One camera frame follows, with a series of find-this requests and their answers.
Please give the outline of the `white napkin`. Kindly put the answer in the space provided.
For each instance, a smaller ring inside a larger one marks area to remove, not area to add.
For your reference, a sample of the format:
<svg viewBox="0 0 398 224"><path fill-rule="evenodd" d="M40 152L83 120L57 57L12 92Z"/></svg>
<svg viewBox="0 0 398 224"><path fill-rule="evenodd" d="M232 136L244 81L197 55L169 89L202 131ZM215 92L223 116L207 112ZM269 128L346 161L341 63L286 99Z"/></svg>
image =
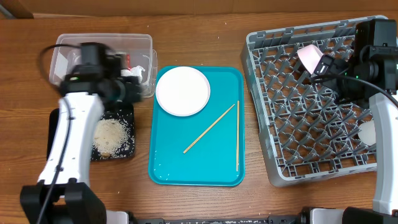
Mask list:
<svg viewBox="0 0 398 224"><path fill-rule="evenodd" d="M136 67L127 68L121 70L122 77L137 77L139 83L142 82L142 73L145 71L145 68L138 65Z"/></svg>

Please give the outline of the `pink bowl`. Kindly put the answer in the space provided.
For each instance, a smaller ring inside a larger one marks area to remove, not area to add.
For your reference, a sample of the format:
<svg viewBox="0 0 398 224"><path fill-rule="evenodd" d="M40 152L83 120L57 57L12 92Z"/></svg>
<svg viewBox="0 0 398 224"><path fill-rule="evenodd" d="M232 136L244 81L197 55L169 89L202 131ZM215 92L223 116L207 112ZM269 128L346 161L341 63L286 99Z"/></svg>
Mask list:
<svg viewBox="0 0 398 224"><path fill-rule="evenodd" d="M305 69L309 72L309 74L313 75L323 53L320 49L315 45L308 45L297 51L298 57L305 67Z"/></svg>

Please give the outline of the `large pink plate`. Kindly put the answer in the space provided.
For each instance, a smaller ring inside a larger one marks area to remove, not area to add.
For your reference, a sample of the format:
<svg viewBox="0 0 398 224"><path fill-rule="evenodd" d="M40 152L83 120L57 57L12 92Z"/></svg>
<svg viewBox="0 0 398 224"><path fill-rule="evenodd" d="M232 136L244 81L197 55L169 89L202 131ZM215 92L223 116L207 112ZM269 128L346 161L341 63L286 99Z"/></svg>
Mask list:
<svg viewBox="0 0 398 224"><path fill-rule="evenodd" d="M174 116L191 116L201 111L210 99L207 77L193 67L167 70L157 82L155 96L160 107Z"/></svg>

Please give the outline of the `white paper cup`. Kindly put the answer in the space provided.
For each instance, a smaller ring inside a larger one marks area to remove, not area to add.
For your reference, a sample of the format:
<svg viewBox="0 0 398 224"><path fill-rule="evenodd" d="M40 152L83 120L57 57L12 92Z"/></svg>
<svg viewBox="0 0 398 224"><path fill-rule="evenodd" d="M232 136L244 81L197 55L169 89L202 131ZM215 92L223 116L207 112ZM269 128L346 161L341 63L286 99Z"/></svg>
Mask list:
<svg viewBox="0 0 398 224"><path fill-rule="evenodd" d="M376 131L374 121L368 121L359 125L359 139L366 145L372 146L376 143Z"/></svg>

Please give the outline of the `wooden chopstick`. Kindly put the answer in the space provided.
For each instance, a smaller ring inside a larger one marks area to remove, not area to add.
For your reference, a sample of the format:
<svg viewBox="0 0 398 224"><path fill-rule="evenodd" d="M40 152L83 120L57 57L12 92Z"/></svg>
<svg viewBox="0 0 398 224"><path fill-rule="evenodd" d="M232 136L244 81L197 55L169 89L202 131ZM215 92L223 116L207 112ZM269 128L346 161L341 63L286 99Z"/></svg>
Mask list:
<svg viewBox="0 0 398 224"><path fill-rule="evenodd" d="M236 104L232 104L223 114L221 114L211 125L209 125L199 137L197 137L184 151L186 154L208 131L210 131Z"/></svg>
<svg viewBox="0 0 398 224"><path fill-rule="evenodd" d="M236 103L236 114L237 114L237 118L236 118L236 172L239 171L239 122L240 122L240 118L239 118L239 111L240 111L240 102L239 100Z"/></svg>

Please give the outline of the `teal serving tray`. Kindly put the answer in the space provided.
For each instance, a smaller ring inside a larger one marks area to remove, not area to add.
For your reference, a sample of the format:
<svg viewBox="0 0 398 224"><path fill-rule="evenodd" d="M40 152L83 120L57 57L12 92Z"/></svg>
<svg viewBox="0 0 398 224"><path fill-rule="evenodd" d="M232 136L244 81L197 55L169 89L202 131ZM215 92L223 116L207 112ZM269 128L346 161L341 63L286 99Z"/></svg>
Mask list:
<svg viewBox="0 0 398 224"><path fill-rule="evenodd" d="M233 67L197 67L211 88L206 106L174 116L154 101L148 173L157 184L234 187L245 176L244 80ZM232 104L240 102L239 171L236 172L236 105L186 154L183 151Z"/></svg>

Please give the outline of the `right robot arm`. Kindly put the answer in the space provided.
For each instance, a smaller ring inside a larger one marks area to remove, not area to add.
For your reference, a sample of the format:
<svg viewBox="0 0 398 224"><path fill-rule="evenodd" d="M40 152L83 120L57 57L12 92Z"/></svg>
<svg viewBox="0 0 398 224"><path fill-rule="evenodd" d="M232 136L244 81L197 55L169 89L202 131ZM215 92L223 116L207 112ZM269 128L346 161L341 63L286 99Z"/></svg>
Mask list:
<svg viewBox="0 0 398 224"><path fill-rule="evenodd" d="M348 207L343 223L397 223L397 22L372 19L355 28L347 62L324 55L311 78L337 92L337 104L371 110L377 179L372 209Z"/></svg>

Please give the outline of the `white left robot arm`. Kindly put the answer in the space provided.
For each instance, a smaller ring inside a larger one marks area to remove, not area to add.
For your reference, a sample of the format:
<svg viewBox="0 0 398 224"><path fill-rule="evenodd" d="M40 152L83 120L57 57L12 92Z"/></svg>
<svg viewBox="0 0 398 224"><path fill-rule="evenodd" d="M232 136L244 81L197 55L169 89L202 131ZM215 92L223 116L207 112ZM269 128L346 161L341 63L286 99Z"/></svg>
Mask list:
<svg viewBox="0 0 398 224"><path fill-rule="evenodd" d="M53 85L58 123L47 163L35 185L23 186L21 207L30 223L136 223L132 212L106 209L90 189L95 129L104 111L133 111L142 100L138 77L127 76L125 58L98 42L76 46L81 62Z"/></svg>

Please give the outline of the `black waste tray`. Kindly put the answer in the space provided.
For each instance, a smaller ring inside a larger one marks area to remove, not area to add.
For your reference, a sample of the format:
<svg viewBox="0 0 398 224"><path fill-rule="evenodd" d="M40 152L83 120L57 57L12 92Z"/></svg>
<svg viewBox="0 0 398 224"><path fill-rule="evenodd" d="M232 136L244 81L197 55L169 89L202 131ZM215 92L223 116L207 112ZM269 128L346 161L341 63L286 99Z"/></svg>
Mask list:
<svg viewBox="0 0 398 224"><path fill-rule="evenodd" d="M111 111L106 111L102 115L101 119L124 119L127 121L128 125L131 126L131 130L133 131L133 136L135 139L135 130L134 130L134 107L133 106L127 106L126 108L120 109L120 110L111 110ZM100 160L108 160L108 159L100 159L99 156L96 156L92 147L92 153L91 153L91 160L92 161L100 161Z"/></svg>

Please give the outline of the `grey dishwasher rack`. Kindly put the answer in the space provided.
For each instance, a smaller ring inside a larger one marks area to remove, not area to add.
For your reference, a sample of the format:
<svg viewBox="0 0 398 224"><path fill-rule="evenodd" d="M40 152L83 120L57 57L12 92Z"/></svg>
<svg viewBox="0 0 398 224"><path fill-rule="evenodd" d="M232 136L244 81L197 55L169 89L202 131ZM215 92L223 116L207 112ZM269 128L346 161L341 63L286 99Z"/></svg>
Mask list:
<svg viewBox="0 0 398 224"><path fill-rule="evenodd" d="M373 120L357 103L337 104L336 91L311 82L298 49L310 44L323 55L348 61L356 25L384 16L362 17L247 35L244 73L259 123L267 175L278 187L377 171L376 145L358 137Z"/></svg>

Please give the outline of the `clear plastic bin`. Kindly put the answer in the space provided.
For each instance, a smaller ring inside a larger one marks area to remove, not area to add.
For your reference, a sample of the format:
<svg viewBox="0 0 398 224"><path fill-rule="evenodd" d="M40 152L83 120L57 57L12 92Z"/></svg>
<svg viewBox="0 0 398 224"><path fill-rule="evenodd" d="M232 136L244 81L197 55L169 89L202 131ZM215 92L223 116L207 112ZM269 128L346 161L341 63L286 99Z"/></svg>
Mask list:
<svg viewBox="0 0 398 224"><path fill-rule="evenodd" d="M50 64L49 80L59 85L64 76L81 63L81 53L71 45L84 42L99 42L122 54L130 55L131 67L138 65L145 68L142 73L142 96L150 98L155 93L157 76L157 52L153 49L152 37L149 34L85 33L62 34L56 43Z"/></svg>

